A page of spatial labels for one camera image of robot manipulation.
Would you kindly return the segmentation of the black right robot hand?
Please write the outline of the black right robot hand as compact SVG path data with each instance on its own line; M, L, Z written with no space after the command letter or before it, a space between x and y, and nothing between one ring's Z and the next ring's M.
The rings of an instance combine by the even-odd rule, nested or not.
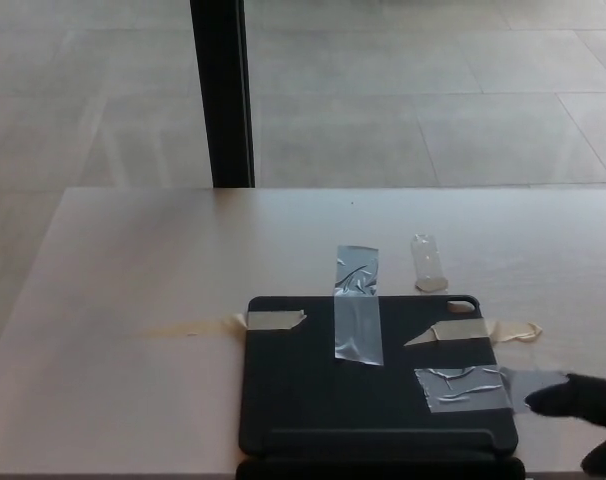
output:
M575 418L606 428L606 379L566 374L567 381L530 393L524 401L540 416ZM606 441L590 451L581 468L591 477L606 477Z

